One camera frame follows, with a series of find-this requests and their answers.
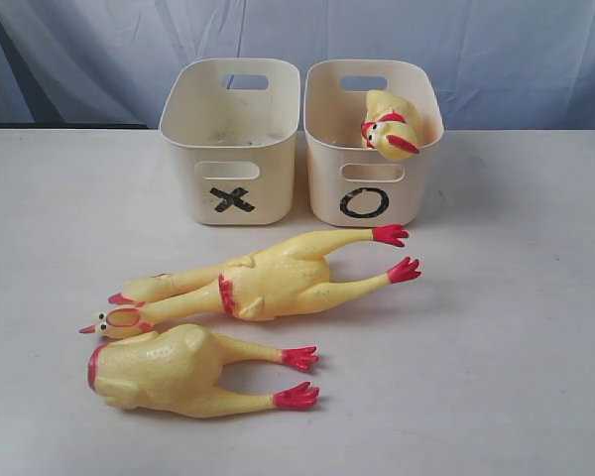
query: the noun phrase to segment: rubber chicken body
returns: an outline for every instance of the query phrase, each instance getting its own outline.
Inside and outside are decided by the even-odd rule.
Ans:
[[[88,364],[88,385],[106,404],[146,408],[187,417],[223,417],[315,405],[318,388],[304,382],[270,395],[243,395],[216,386],[226,364],[244,360],[283,363],[305,371],[315,347],[277,349],[183,324],[99,346]]]
[[[366,118],[362,124],[362,147],[376,149],[389,161],[418,154],[422,141],[421,120],[415,106],[388,91],[366,93]]]
[[[80,330],[120,339],[201,312],[226,312],[248,321],[308,314],[335,307],[385,286],[420,276],[409,257],[378,276],[333,283],[325,256],[358,241],[403,247],[402,225],[304,233],[221,265],[129,281],[109,301],[118,304]]]

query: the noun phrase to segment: white fabric backdrop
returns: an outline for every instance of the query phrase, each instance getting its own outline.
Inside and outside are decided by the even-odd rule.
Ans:
[[[0,19],[69,122],[156,127],[184,66],[243,56],[302,82],[321,60],[414,62],[451,129],[595,128],[595,0],[0,0]]]

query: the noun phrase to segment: red chicken feet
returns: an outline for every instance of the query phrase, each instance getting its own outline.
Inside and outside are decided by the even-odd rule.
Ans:
[[[401,263],[388,270],[388,278],[391,284],[403,283],[405,281],[415,280],[420,276],[420,271],[417,271],[418,260],[410,261],[410,257],[406,257]]]
[[[284,349],[282,351],[282,363],[294,369],[305,372],[319,360],[316,355],[311,355],[317,350],[317,347],[303,347],[301,349]]]
[[[410,234],[404,229],[404,225],[385,225],[373,228],[373,240],[379,243],[403,248],[404,242],[401,238],[408,238]]]
[[[277,409],[282,410],[304,410],[309,409],[317,403],[319,388],[309,388],[310,382],[304,382],[292,389],[277,392],[273,396],[273,402]]]

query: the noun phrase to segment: o symbol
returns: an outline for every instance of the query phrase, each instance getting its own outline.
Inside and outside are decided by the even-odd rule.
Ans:
[[[368,213],[357,213],[356,211],[349,210],[348,203],[350,203],[350,200],[352,200],[355,196],[359,195],[360,193],[363,193],[364,191],[372,191],[373,193],[379,193],[379,195],[381,196],[381,203],[379,203],[377,209]],[[372,186],[362,186],[346,193],[346,195],[344,195],[344,197],[339,202],[339,209],[344,215],[350,216],[351,218],[374,218],[386,211],[389,205],[390,199],[388,198],[388,194],[385,193],[383,190],[381,190],[380,188],[374,188]]]

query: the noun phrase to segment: white plastic basket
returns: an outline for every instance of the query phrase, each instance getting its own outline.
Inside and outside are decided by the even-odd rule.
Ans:
[[[251,75],[267,87],[246,88]],[[278,59],[204,59],[180,73],[159,130],[196,221],[264,225],[289,212],[299,96],[298,69]]]
[[[393,163],[361,148],[366,89],[346,90],[352,76],[385,78],[383,89],[412,102],[421,118],[419,154]],[[443,122],[429,78],[413,64],[381,59],[334,59],[306,77],[304,131],[308,149],[310,206],[334,226],[407,224],[418,214],[427,183],[431,146]]]

